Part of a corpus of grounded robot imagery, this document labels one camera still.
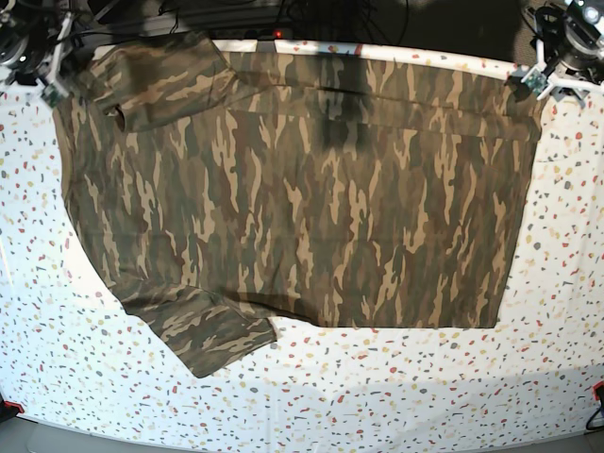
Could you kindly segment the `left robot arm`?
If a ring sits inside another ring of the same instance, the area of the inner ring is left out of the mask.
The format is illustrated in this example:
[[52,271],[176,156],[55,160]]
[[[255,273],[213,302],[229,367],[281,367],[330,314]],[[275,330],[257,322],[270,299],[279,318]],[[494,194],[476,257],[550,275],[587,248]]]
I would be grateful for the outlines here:
[[549,2],[538,8],[516,3],[531,31],[535,63],[510,75],[508,82],[520,99],[543,100],[572,95],[579,101],[603,93],[603,3]]

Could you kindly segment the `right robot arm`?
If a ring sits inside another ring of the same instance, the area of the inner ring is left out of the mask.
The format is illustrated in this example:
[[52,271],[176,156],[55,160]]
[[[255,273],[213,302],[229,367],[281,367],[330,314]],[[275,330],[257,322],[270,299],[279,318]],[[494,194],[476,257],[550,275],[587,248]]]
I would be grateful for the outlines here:
[[3,1],[1,91],[13,84],[31,87],[51,109],[67,98],[60,72],[72,51],[77,16],[68,1]]

